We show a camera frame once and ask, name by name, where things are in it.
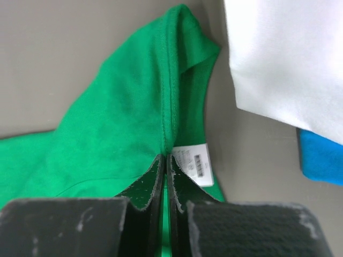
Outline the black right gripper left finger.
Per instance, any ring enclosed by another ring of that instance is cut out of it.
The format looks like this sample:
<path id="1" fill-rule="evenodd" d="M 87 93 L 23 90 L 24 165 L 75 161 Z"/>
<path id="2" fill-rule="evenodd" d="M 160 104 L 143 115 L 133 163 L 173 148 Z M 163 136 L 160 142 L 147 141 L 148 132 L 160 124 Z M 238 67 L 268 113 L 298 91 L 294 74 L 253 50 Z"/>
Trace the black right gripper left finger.
<path id="1" fill-rule="evenodd" d="M 1 256 L 160 256 L 165 158 L 112 198 L 15 199 L 1 210 Z"/>

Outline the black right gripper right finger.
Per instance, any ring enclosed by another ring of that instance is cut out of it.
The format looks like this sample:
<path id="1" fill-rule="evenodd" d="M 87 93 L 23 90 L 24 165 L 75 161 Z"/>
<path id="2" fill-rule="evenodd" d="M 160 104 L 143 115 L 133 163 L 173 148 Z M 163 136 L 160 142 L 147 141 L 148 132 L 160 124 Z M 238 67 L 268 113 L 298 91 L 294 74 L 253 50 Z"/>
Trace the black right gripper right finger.
<path id="1" fill-rule="evenodd" d="M 172 256 L 331 256 L 317 219 L 303 205 L 221 202 L 167 157 Z"/>

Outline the green t shirt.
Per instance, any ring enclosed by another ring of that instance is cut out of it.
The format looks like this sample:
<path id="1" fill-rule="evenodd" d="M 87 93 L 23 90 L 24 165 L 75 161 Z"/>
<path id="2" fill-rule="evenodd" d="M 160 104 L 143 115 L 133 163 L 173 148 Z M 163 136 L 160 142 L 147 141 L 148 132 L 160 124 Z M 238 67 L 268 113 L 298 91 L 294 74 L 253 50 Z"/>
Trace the green t shirt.
<path id="1" fill-rule="evenodd" d="M 219 47 L 180 4 L 138 29 L 101 65 L 51 132 L 1 140 L 1 205 L 25 197 L 110 197 L 158 154 L 176 151 L 223 200 L 209 164 L 204 102 Z"/>

